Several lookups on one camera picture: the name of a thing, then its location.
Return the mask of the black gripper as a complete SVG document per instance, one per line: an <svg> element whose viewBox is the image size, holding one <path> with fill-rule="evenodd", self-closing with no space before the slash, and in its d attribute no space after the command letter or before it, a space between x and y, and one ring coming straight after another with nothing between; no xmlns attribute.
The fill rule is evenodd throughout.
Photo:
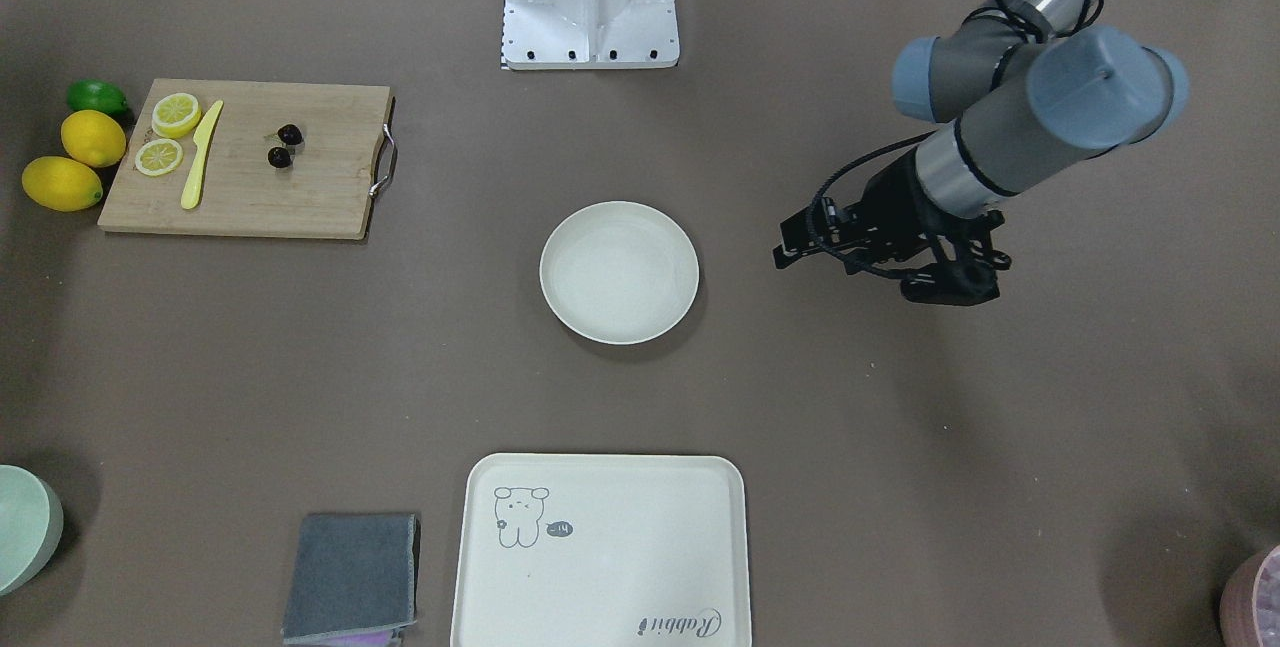
<svg viewBox="0 0 1280 647"><path fill-rule="evenodd" d="M864 184L861 197L841 208L829 191L845 176L891 149L877 149L838 168L820 183L820 208L803 208L778 224L780 243L772 250L774 268L783 270L805 256L824 252L846 270L870 275L910 275L934 261L922 233L922 218L942 211L925 196L916 169L916 149L904 150Z"/></svg>

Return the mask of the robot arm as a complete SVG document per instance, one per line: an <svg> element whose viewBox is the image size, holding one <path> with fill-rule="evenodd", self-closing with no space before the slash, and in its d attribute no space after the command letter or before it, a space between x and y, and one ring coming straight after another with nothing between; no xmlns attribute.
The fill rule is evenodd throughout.
<svg viewBox="0 0 1280 647"><path fill-rule="evenodd" d="M893 160L840 206L823 183L783 220L774 265L826 254L914 302L973 305L1011 265L998 205L1061 170L1152 138L1189 97L1184 65L1097 24L1105 0L987 0L947 37L902 49L892 94L927 135L876 150Z"/></svg>

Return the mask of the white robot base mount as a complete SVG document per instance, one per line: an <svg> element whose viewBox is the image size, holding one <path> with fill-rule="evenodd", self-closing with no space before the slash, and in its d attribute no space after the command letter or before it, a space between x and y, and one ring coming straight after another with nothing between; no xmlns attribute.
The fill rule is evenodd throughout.
<svg viewBox="0 0 1280 647"><path fill-rule="evenodd" d="M508 70L640 70L678 64L676 0L504 0Z"/></svg>

